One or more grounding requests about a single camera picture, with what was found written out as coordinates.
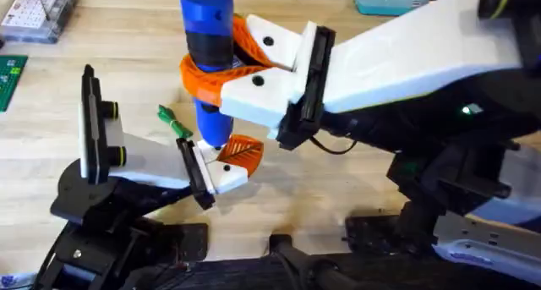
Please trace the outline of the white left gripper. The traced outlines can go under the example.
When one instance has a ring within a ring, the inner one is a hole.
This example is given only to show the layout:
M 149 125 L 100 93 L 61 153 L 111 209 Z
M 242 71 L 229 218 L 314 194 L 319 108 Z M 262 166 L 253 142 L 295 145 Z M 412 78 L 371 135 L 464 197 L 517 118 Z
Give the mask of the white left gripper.
M 125 133 L 120 117 L 105 121 L 107 144 L 121 149 L 115 156 L 120 165 L 112 167 L 112 176 L 189 194 L 206 210 L 215 203 L 213 194 L 224 194 L 247 183 L 263 156 L 263 143 L 247 135 L 233 134 L 222 146 L 204 140 L 195 145 L 193 133 L 178 121 L 171 108 L 160 105 L 157 116 L 177 135 L 174 145 Z M 208 162 L 210 181 L 205 178 L 208 174 L 196 146 Z

